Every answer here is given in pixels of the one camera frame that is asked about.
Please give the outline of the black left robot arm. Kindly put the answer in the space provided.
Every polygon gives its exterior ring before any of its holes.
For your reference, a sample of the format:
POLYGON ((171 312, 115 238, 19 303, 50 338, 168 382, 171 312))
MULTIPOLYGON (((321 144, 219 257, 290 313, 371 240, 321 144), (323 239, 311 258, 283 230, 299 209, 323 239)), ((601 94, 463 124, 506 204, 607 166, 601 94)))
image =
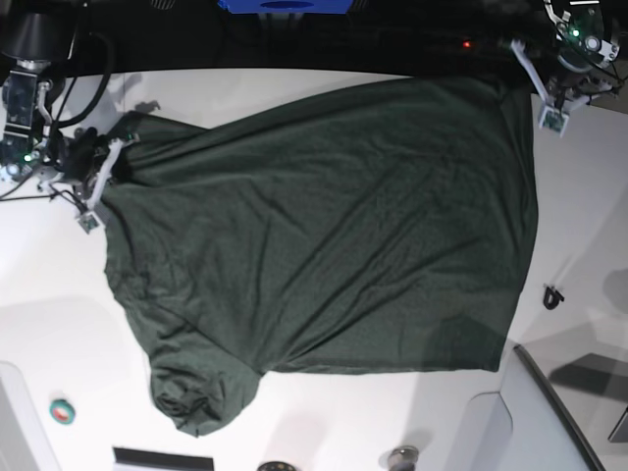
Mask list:
POLYGON ((616 69, 621 28, 603 17, 600 1, 545 1, 540 28, 520 32, 507 48, 541 99, 538 126, 564 135, 571 115, 627 84, 616 69))

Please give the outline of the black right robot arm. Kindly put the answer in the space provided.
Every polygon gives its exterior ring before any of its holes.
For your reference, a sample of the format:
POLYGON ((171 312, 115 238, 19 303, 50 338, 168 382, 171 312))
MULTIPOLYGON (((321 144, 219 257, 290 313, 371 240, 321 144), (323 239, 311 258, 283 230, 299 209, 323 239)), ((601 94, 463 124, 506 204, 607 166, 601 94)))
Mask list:
POLYGON ((109 138, 96 128, 63 134, 95 110, 114 70, 114 45, 90 28, 90 7, 88 1, 12 1, 1 38, 1 54, 13 62, 1 88, 1 180, 10 184, 1 199, 19 200, 17 190, 36 181, 40 197, 76 208, 86 233, 100 226, 97 209, 122 151, 139 141, 135 133, 109 138), (104 71, 83 110, 64 119, 77 83, 67 67, 86 39, 102 42, 104 71))

